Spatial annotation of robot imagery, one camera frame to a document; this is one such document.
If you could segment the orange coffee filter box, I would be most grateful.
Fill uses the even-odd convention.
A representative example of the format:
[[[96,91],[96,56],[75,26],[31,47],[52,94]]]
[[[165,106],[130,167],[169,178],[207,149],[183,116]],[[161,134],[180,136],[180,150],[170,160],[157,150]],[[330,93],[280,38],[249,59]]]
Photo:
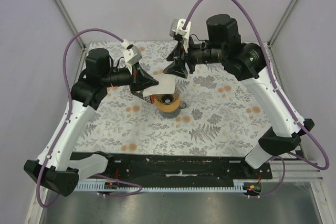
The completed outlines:
[[[154,104],[154,100],[155,100],[155,95],[151,94],[151,95],[144,95],[144,90],[141,91],[136,91],[134,94],[134,96],[150,103],[150,104]]]

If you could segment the white paper coffee filter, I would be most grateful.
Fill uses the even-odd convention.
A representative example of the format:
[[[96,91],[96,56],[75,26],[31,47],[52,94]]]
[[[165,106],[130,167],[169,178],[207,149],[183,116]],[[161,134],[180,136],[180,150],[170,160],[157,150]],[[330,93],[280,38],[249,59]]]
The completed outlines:
[[[176,76],[172,74],[159,74],[155,76],[158,85],[146,88],[143,90],[143,96],[151,96],[157,94],[173,94],[175,92]]]

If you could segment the grey ribbed glass dripper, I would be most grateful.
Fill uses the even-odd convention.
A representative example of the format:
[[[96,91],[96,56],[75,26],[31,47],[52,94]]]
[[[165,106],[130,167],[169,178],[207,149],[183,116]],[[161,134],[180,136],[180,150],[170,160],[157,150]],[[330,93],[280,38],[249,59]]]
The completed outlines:
[[[180,97],[180,91],[178,89],[178,87],[175,87],[175,90],[173,93],[169,93],[169,94],[156,94],[155,96],[155,100],[158,103],[164,104],[164,105],[170,105],[173,104],[174,102],[176,102],[178,100],[178,98]]]

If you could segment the round wooden dripper stand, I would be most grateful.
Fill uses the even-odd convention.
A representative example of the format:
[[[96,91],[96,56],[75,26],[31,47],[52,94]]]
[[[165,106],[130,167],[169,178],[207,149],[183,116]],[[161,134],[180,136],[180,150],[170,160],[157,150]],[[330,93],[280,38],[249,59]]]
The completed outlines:
[[[154,100],[154,104],[156,105],[156,107],[159,110],[162,110],[164,112],[171,112],[174,111],[175,109],[177,109],[177,107],[180,105],[181,103],[181,98],[179,97],[178,100],[176,102],[174,102],[173,104],[170,105],[164,105],[161,103],[158,103],[156,100]]]

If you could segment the grey glass carafe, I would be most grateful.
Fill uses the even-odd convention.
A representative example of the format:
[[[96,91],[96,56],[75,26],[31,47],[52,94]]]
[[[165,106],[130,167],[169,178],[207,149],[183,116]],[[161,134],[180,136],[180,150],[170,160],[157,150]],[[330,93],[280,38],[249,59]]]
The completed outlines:
[[[159,113],[164,117],[164,118],[167,118],[167,119],[173,119],[173,118],[176,118],[182,109],[185,109],[187,107],[187,104],[185,101],[181,101],[180,105],[177,107],[177,109],[175,109],[174,111],[171,111],[171,112],[164,112],[162,110],[159,110]]]

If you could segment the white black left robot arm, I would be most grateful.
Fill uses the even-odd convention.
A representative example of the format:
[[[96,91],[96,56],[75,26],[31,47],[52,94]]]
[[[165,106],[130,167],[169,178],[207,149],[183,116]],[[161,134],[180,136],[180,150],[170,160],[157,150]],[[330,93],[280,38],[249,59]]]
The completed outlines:
[[[64,115],[49,143],[36,160],[27,160],[24,171],[36,182],[36,193],[45,187],[59,195],[69,196],[78,182],[100,174],[110,178],[116,166],[112,155],[97,151],[81,160],[71,160],[74,146],[89,119],[108,94],[109,87],[128,86],[132,93],[158,85],[142,69],[141,50],[130,45],[123,52],[125,67],[113,64],[109,51],[92,49],[85,58],[85,68],[72,86]]]

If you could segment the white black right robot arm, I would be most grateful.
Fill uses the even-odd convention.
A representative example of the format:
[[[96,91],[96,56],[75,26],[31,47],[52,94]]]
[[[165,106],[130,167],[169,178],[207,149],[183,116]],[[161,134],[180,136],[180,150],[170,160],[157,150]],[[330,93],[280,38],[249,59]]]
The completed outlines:
[[[312,130],[314,122],[295,110],[288,111],[293,106],[284,94],[278,94],[282,91],[278,83],[272,83],[275,77],[267,69],[269,61],[259,45],[241,41],[236,19],[227,14],[214,15],[207,19],[206,26],[208,39],[194,43],[190,35],[191,22],[173,20],[170,36],[177,45],[166,58],[170,65],[164,73],[187,78],[197,65],[220,63],[252,93],[271,127],[240,166],[241,174],[251,179],[270,158],[293,151],[301,143],[300,137]]]

